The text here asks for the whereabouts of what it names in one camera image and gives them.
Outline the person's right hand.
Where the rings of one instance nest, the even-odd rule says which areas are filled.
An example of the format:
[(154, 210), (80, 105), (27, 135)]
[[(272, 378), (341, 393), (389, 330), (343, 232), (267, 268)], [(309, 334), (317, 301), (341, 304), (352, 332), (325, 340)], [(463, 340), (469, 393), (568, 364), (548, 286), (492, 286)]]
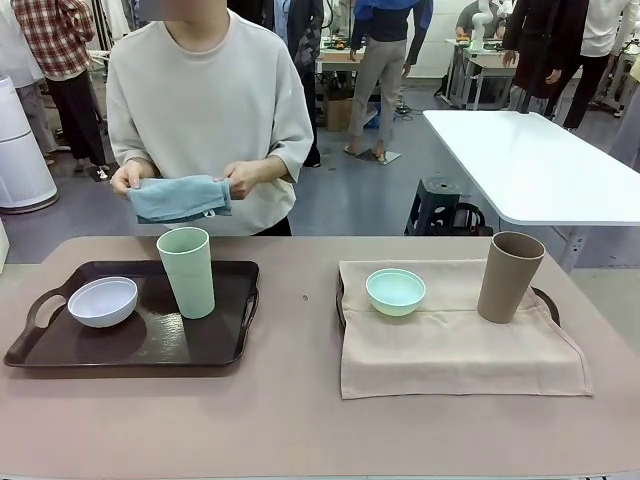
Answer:
[(140, 188), (140, 182), (146, 174), (147, 171), (143, 163), (130, 160), (114, 173), (110, 184), (117, 195), (127, 197), (130, 190)]

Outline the person's left hand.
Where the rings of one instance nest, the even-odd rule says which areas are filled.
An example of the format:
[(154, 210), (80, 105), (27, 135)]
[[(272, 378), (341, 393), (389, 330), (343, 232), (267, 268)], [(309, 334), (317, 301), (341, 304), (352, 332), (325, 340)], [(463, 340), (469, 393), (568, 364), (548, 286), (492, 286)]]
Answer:
[(226, 181), (232, 200), (245, 199), (261, 181), (261, 161), (241, 161), (229, 164), (217, 181)]

